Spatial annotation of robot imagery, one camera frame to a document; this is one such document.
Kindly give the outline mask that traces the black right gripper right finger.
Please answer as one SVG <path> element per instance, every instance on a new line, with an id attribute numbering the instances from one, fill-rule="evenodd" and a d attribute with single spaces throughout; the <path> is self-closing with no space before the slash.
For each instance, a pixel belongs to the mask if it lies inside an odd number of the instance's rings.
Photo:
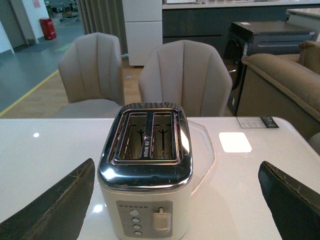
<path id="1" fill-rule="evenodd" d="M 283 240 L 320 238 L 320 194 L 267 161 L 258 180 L 264 200 Z"/>

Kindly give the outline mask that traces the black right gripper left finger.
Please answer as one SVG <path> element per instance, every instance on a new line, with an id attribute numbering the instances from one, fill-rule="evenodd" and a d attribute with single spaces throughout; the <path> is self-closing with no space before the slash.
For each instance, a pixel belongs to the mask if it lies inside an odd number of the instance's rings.
<path id="1" fill-rule="evenodd" d="M 2 240 L 76 240 L 95 182 L 89 158 L 30 204 L 0 224 Z"/>

